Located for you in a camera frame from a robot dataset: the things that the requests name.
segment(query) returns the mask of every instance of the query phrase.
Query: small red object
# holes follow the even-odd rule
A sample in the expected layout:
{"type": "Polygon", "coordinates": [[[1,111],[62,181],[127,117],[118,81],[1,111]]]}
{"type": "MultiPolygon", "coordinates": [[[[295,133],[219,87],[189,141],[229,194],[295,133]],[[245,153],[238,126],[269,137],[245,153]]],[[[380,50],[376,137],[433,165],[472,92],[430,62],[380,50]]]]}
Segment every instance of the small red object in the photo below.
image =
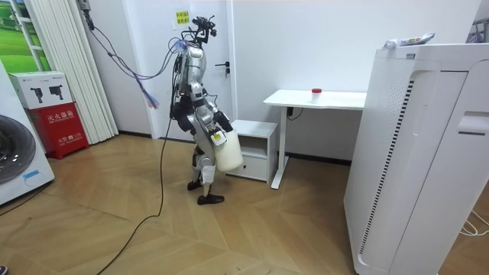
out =
{"type": "Polygon", "coordinates": [[[27,111],[48,157],[61,160],[69,153],[89,147],[74,102],[27,111]]]}

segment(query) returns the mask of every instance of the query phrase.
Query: air purifier vent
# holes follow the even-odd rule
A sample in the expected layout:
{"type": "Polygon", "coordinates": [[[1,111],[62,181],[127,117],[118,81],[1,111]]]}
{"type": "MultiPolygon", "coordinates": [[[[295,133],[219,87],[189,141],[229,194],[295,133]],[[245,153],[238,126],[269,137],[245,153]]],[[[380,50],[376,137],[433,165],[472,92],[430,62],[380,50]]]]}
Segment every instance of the air purifier vent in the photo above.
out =
{"type": "Polygon", "coordinates": [[[384,168],[382,170],[381,179],[379,181],[379,186],[377,188],[377,193],[375,194],[374,204],[372,205],[372,210],[370,212],[370,216],[368,217],[367,228],[365,229],[364,237],[361,240],[360,254],[363,254],[364,249],[365,249],[365,244],[367,243],[368,233],[370,232],[370,227],[372,226],[372,221],[374,220],[375,210],[377,209],[377,204],[379,203],[379,198],[381,197],[382,189],[384,188],[384,181],[385,181],[385,177],[387,175],[387,171],[389,168],[390,159],[392,158],[394,148],[396,147],[396,142],[397,142],[397,138],[399,136],[400,126],[403,123],[404,114],[406,113],[407,103],[410,100],[411,91],[413,90],[413,86],[414,86],[414,80],[410,80],[410,84],[407,86],[407,91],[406,91],[406,95],[404,96],[403,105],[402,105],[402,108],[400,110],[400,113],[399,113],[399,116],[397,119],[396,130],[394,130],[392,141],[390,142],[389,152],[387,153],[385,165],[384,165],[384,168]]]}

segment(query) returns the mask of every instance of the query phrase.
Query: white cylindrical container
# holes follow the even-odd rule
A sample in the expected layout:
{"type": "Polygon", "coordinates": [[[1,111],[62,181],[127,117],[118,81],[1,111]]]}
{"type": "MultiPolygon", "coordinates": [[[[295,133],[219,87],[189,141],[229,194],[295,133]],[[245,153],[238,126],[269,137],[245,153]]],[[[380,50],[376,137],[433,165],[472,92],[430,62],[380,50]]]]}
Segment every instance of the white cylindrical container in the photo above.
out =
{"type": "Polygon", "coordinates": [[[215,165],[221,172],[231,171],[243,164],[241,145],[236,130],[226,133],[226,138],[227,141],[214,150],[215,165]]]}
{"type": "Polygon", "coordinates": [[[319,97],[321,97],[321,89],[313,89],[313,97],[311,98],[311,101],[313,103],[317,103],[319,101],[319,97]]]}

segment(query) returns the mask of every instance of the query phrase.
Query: white cabinet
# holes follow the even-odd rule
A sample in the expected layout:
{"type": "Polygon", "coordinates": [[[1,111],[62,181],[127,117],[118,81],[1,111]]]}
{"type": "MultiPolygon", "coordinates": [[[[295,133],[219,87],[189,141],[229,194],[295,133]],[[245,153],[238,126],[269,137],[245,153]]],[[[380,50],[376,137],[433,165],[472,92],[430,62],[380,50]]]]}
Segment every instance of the white cabinet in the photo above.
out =
{"type": "Polygon", "coordinates": [[[271,183],[277,172],[277,123],[236,120],[243,164],[226,174],[271,183]]]}

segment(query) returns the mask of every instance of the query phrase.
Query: cabinet drawer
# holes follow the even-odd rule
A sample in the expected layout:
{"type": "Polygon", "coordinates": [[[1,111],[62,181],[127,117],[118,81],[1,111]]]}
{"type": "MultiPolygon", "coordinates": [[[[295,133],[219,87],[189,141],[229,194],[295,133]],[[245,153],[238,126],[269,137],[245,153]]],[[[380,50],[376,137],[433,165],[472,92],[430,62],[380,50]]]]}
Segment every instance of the cabinet drawer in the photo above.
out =
{"type": "Polygon", "coordinates": [[[267,160],[256,157],[243,157],[243,164],[227,174],[267,181],[267,160]]]}

